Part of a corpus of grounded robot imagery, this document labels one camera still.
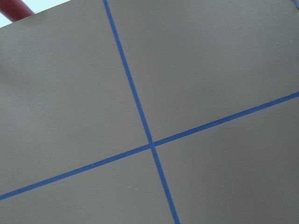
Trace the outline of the red cylinder bottle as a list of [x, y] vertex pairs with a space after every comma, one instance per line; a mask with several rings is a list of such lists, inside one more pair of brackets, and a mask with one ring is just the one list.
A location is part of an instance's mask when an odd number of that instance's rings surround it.
[[22, 0], [0, 0], [0, 13], [11, 22], [35, 14]]

